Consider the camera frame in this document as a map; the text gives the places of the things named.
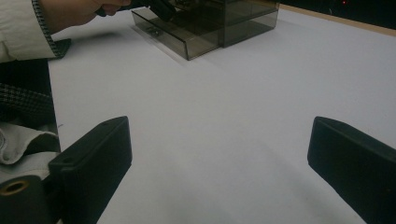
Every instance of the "dark background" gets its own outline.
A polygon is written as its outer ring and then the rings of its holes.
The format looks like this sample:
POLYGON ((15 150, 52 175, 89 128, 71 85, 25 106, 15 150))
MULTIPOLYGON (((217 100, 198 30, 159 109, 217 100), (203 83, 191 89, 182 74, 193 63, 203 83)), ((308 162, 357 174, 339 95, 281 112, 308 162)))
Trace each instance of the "dark background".
POLYGON ((280 3, 396 29, 396 0, 280 0, 280 3))

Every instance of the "person's hand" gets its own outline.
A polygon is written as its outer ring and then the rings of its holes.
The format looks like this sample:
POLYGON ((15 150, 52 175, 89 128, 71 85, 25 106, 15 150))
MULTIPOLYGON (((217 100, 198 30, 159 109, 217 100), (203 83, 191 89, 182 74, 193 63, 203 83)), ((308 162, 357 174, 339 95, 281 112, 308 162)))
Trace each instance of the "person's hand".
POLYGON ((131 0, 39 0, 39 5, 49 31, 55 34, 93 20, 100 7, 113 16, 120 7, 131 5, 131 0))

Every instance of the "white table surface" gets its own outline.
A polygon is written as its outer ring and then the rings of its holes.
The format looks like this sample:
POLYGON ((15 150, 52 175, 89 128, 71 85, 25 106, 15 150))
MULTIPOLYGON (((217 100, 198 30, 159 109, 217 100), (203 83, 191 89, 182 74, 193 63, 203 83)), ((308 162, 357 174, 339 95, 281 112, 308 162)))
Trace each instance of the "white table surface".
POLYGON ((99 223, 364 223, 306 155, 315 116, 396 147, 395 37, 287 10, 190 62, 130 12, 62 37, 73 45, 49 63, 62 148, 130 119, 133 164, 99 223))

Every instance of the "sleeve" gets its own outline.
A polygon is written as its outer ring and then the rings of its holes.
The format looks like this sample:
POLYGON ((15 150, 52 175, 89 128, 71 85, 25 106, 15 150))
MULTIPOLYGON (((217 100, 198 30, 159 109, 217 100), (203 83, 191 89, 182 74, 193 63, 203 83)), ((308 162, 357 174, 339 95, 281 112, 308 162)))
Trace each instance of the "sleeve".
POLYGON ((69 45, 70 40, 52 40, 38 0, 1 0, 0 63, 61 58, 69 45))

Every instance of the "checkered fabric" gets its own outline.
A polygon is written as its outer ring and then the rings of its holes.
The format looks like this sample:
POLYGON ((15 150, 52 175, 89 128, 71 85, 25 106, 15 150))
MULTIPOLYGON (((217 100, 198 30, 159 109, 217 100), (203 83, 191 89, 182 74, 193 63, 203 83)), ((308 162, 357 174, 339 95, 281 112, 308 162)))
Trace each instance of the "checkered fabric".
POLYGON ((52 52, 55 54, 56 58, 62 58, 69 49, 71 40, 65 39, 54 42, 52 40, 52 37, 50 36, 50 31, 44 21, 44 17, 41 12, 40 5, 38 4, 38 0, 32 0, 32 5, 33 5, 33 9, 35 10, 35 16, 37 17, 38 24, 40 25, 41 30, 43 31, 43 34, 46 37, 50 48, 52 49, 52 52))
POLYGON ((54 118, 51 96, 3 83, 0 83, 0 109, 2 121, 18 117, 35 126, 54 118))

